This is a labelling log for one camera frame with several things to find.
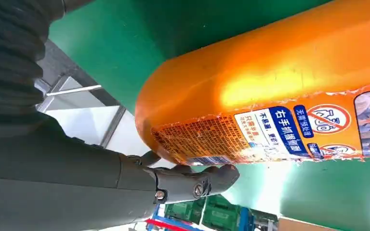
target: warning label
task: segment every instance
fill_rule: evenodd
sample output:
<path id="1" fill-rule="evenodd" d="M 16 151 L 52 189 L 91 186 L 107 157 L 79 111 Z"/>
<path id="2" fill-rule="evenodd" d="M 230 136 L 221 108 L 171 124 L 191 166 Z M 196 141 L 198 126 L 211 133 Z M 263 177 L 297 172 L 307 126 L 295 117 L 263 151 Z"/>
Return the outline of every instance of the warning label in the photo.
<path id="1" fill-rule="evenodd" d="M 249 152 L 257 158 L 310 157 L 288 108 L 277 106 L 246 112 L 235 115 L 235 119 L 249 142 Z"/>
<path id="2" fill-rule="evenodd" d="M 249 161 L 240 156 L 249 144 L 230 115 L 168 125 L 153 129 L 152 133 L 156 141 L 181 163 L 201 156 L 226 156 L 234 162 Z"/>
<path id="3" fill-rule="evenodd" d="M 313 132 L 332 134 L 346 129 L 351 123 L 347 110 L 333 104 L 315 106 L 307 112 Z"/>
<path id="4" fill-rule="evenodd" d="M 320 147 L 323 155 L 351 155 L 355 153 L 355 148 L 345 144 L 328 144 Z"/>

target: robotic arm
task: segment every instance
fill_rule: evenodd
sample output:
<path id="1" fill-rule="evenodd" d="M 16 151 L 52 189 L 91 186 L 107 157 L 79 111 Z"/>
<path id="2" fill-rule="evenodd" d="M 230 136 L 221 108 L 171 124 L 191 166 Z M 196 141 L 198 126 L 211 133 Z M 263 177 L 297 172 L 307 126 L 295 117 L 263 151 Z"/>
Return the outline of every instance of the robotic arm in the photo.
<path id="1" fill-rule="evenodd" d="M 157 203 L 227 190 L 234 166 L 153 169 L 65 135 L 39 113 L 50 23 L 90 0 L 0 0 L 0 231 L 78 231 L 145 220 Z"/>

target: metal frame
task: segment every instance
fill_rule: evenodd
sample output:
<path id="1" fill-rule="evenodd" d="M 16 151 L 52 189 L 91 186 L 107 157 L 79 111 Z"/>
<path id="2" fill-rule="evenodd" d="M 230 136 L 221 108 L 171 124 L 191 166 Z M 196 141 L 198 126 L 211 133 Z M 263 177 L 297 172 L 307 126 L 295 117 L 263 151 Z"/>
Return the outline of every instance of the metal frame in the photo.
<path id="1" fill-rule="evenodd" d="M 60 91 L 60 89 L 62 89 L 62 87 L 65 85 L 69 78 L 70 76 L 63 76 L 58 78 L 58 80 L 55 82 L 54 86 L 49 90 L 48 93 Z M 42 113 L 45 113 L 49 108 L 50 104 L 53 102 L 53 100 L 54 96 L 45 97 L 44 101 L 37 106 L 37 110 Z"/>
<path id="2" fill-rule="evenodd" d="M 100 142 L 100 146 L 106 148 L 108 143 L 110 143 L 111 138 L 114 135 L 114 132 L 116 131 L 118 125 L 121 122 L 122 117 L 124 116 L 124 113 L 127 109 L 123 107 L 122 105 L 119 106 L 119 108 L 116 111 L 116 114 L 114 115 L 113 119 L 110 122 L 110 125 L 107 128 L 107 131 L 104 134 L 103 139 Z"/>

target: orange plastic bottle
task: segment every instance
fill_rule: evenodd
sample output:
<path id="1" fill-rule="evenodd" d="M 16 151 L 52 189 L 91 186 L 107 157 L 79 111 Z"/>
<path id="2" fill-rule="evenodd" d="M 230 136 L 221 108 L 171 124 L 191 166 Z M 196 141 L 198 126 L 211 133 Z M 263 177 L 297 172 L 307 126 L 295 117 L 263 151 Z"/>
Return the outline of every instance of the orange plastic bottle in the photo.
<path id="1" fill-rule="evenodd" d="M 370 0 L 336 0 L 168 60 L 135 119 L 188 165 L 370 156 Z"/>

